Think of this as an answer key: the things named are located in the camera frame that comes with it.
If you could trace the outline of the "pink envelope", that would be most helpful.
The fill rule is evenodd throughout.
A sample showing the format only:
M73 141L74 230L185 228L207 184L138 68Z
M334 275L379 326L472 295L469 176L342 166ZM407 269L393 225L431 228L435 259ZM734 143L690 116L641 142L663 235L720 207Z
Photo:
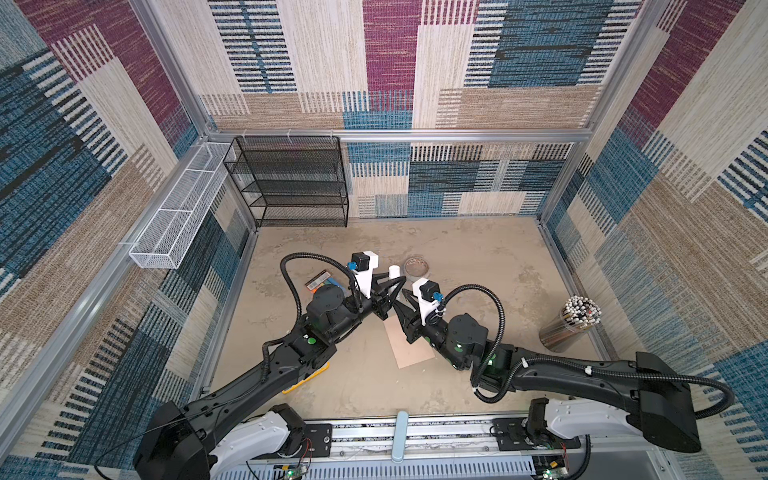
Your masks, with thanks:
M425 340L411 344L407 341L396 316L390 316L383 322L395 362L399 369L404 369L435 358L433 349Z

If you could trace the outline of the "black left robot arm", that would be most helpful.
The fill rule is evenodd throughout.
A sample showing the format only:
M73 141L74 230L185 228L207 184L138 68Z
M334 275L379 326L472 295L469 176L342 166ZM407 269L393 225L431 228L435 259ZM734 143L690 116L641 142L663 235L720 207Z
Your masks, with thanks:
M290 332L265 342L262 361L235 380L183 407L159 407L149 429L135 438L133 467L140 478L212 479L255 456L285 455L303 443L305 423L287 405L254 422L248 418L323 367L368 315L387 319L406 283L403 276L375 273L371 252L354 253L349 265L315 258L339 269L348 288L320 286L307 305L298 305Z

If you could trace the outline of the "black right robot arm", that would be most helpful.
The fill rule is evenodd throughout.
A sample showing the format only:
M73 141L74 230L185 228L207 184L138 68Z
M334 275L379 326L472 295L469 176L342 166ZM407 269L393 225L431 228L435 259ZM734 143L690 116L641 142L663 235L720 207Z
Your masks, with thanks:
M587 361L550 356L490 340L471 315L445 320L448 300L435 287L430 297L396 288L387 305L408 342L425 339L455 369L470 373L475 396L496 404L507 394L541 391L565 401L534 399L525 422L532 444L582 435L634 434L667 450L697 453L697 423L735 401L724 383L675 373L659 357L639 352L632 360Z

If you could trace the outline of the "white tape roll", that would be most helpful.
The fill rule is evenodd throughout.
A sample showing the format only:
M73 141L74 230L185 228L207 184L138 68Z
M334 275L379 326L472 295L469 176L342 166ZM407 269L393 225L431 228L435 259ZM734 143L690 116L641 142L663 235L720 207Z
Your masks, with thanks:
M426 277L429 270L429 263L423 257L418 255L410 256L403 262L403 271L410 279Z

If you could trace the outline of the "colourful marker pack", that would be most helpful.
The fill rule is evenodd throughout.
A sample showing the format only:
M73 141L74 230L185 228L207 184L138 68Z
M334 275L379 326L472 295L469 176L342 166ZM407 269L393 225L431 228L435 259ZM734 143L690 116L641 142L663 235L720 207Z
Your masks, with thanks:
M346 287L337 281L327 269L323 269L305 283L306 289L312 293L315 293L320 287L328 285L346 290Z

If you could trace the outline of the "yellow calculator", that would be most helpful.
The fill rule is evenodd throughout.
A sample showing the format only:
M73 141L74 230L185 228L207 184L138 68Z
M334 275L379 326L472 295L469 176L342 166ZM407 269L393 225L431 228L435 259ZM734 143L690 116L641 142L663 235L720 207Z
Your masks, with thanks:
M327 371L329 367L330 367L330 362L326 362L326 363L325 363L325 364L324 364L322 367L320 367L318 370L316 370L316 371L315 371L315 372L313 372L312 374L310 374L310 375L306 376L306 377L305 377L303 380L301 380L301 381L299 381L298 383L294 384L294 385L293 385L293 386L291 386L290 388L287 388L287 389L285 389L285 390L282 390L282 392L281 392L281 393L282 393L283 395L287 395L287 394L289 394L290 392L292 392L292 391L294 391L294 390L298 389L298 388L299 388L299 387L301 387L302 385L304 385L304 384L306 384L307 382L311 381L312 379L316 378L318 375L320 375L320 374L322 374L323 372Z

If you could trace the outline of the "black mesh shelf rack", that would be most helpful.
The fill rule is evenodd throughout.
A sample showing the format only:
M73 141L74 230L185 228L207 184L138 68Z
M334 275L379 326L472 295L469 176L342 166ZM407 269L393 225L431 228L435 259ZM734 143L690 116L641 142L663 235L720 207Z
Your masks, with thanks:
M335 136L238 136L224 166L260 228L348 224L348 185Z

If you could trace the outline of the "pencil holder with pencils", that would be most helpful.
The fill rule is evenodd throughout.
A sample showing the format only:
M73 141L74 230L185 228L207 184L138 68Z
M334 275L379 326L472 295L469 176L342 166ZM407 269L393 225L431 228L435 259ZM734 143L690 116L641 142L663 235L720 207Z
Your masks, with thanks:
M539 330L539 340L546 349L564 353L601 319L602 309L594 300L571 296L555 317Z

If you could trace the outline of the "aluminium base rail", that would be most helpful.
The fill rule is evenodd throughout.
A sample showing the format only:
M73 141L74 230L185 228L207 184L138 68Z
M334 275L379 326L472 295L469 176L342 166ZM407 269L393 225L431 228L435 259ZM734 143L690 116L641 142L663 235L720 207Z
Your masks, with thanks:
M532 444L516 414L409 416L391 460L396 416L303 420L299 448L255 456L212 479L680 479L673 459L632 436Z

